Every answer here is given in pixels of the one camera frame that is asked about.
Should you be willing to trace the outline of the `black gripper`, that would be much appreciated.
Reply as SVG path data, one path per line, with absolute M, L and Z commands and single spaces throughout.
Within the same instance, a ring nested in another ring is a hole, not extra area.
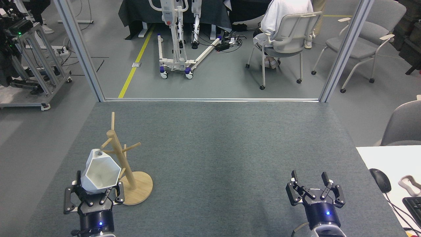
M 114 200 L 111 200 L 109 195 L 113 189 L 116 190 L 116 197 Z M 81 171 L 77 171 L 76 180 L 72 182 L 70 187 L 65 189 L 64 214 L 69 214 L 76 207 L 71 202 L 71 193 L 76 193 L 81 201 L 81 204 L 78 206 L 80 218 L 79 235 L 99 235 L 100 232 L 105 234 L 114 232 L 113 204 L 120 205 L 125 200 L 122 181 L 118 181 L 116 185 L 106 188 L 102 195 L 87 195 L 81 186 Z
M 341 227 L 341 222 L 335 208 L 342 208 L 346 201 L 343 197 L 342 187 L 334 184 L 328 178 L 328 174 L 324 171 L 321 174 L 322 181 L 325 185 L 323 190 L 309 190 L 298 181 L 296 171 L 291 172 L 291 181 L 286 185 L 286 192 L 291 205 L 296 206 L 300 201 L 304 201 L 304 209 L 309 222 L 310 228 L 315 228 L 323 224 L 333 224 Z M 332 191 L 335 199 L 328 194 Z

